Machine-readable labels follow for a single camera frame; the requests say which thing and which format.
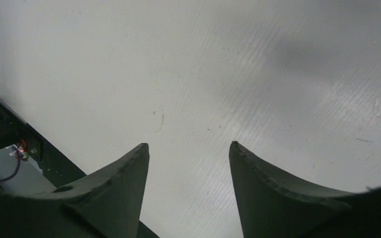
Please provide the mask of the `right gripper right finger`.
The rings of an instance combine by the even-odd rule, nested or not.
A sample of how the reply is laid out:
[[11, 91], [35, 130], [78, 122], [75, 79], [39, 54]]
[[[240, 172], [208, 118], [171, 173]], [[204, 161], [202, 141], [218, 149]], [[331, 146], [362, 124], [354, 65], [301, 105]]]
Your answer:
[[381, 238], [381, 187], [352, 193], [321, 186], [237, 141], [229, 163], [246, 238]]

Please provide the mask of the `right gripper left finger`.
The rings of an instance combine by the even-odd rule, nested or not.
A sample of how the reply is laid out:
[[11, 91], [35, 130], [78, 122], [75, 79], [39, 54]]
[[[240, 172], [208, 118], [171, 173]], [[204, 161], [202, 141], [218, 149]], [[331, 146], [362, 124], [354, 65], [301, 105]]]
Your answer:
[[134, 238], [149, 167], [141, 143], [118, 160], [51, 192], [0, 190], [0, 238]]

